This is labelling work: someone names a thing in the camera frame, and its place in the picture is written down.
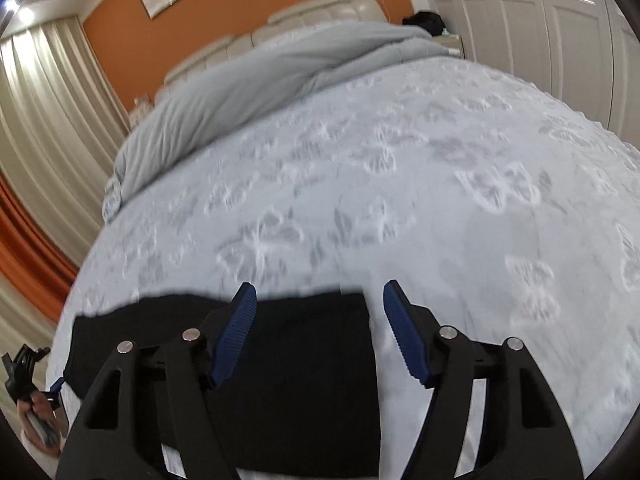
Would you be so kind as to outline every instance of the human hand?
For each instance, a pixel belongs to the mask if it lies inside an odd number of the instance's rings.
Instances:
[[[24,428],[24,433],[29,439],[29,441],[38,449],[40,452],[57,457],[60,454],[60,446],[54,447],[46,447],[43,441],[41,441],[40,437],[36,430],[33,429],[33,426],[29,422],[27,418],[27,414],[30,411],[33,411],[35,415],[37,415],[41,420],[48,422],[52,428],[56,431],[58,435],[58,441],[60,441],[60,426],[56,420],[56,416],[53,413],[53,409],[51,404],[47,400],[47,397],[44,396],[41,392],[33,392],[31,394],[31,403],[25,402],[23,400],[18,400],[18,416],[20,417],[20,422],[22,423],[22,427]]]

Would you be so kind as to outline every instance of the nightstand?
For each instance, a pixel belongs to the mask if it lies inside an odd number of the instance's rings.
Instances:
[[[460,57],[465,58],[465,48],[462,45],[462,38],[457,34],[447,34],[446,36],[434,36],[431,41],[435,41],[449,48],[456,48],[460,51]]]

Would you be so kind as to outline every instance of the orange curtain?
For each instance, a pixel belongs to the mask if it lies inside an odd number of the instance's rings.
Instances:
[[[47,239],[0,173],[0,272],[57,321],[78,268]]]

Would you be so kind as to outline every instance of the white wardrobe door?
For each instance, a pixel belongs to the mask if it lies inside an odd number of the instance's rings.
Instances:
[[[609,129],[640,147],[640,43],[614,0],[607,0],[613,35],[613,103]]]
[[[552,94],[609,124],[613,52],[604,0],[543,0],[551,40]]]
[[[542,0],[433,0],[467,57],[551,90]]]

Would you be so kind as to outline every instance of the white bedspread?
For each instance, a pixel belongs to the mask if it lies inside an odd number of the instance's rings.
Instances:
[[[175,291],[230,298],[243,281],[259,295],[357,285],[378,365],[380,478],[397,479],[430,396],[382,310],[394,278],[470,338],[525,341],[588,473],[640,401],[638,244],[640,153],[508,75],[421,60],[219,139],[135,197],[82,266],[47,379],[62,374],[79,313]]]

